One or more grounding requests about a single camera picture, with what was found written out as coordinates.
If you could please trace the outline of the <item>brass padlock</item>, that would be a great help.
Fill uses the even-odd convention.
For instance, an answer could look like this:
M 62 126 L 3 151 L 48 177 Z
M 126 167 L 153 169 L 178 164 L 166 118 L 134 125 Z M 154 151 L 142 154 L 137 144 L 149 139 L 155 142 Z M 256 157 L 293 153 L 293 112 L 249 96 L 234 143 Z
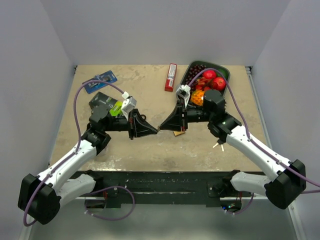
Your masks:
M 185 134 L 185 131 L 173 131 L 175 137 Z

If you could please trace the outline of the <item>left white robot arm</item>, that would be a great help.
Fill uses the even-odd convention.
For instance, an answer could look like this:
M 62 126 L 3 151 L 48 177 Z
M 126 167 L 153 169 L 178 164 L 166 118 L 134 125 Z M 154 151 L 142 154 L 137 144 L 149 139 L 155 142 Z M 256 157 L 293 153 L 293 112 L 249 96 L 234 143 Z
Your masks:
M 76 198 L 91 194 L 99 196 L 104 190 L 101 177 L 92 171 L 73 179 L 72 175 L 85 163 L 99 155 L 111 140 L 108 132 L 128 132 L 129 138 L 157 134 L 158 130 L 134 108 L 128 117 L 112 116 L 99 105 L 92 109 L 85 132 L 77 144 L 54 165 L 38 175 L 26 175 L 20 186 L 18 208 L 23 214 L 23 224 L 30 226 L 28 217 L 42 225 L 49 223 L 59 210 Z

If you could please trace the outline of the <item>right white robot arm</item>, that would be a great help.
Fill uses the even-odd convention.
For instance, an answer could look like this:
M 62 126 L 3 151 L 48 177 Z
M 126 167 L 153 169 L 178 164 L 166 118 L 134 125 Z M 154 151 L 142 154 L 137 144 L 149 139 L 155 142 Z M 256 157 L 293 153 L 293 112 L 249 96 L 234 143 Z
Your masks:
M 306 189 L 306 167 L 300 160 L 291 161 L 261 143 L 235 117 L 226 112 L 226 101 L 217 90 L 208 90 L 203 105 L 186 108 L 184 100 L 177 100 L 174 110 L 159 126 L 160 130 L 186 131 L 189 123 L 206 122 L 210 133 L 219 143 L 234 147 L 263 174 L 233 170 L 224 178 L 221 196 L 235 196 L 248 192 L 267 197 L 277 208 L 286 209 Z

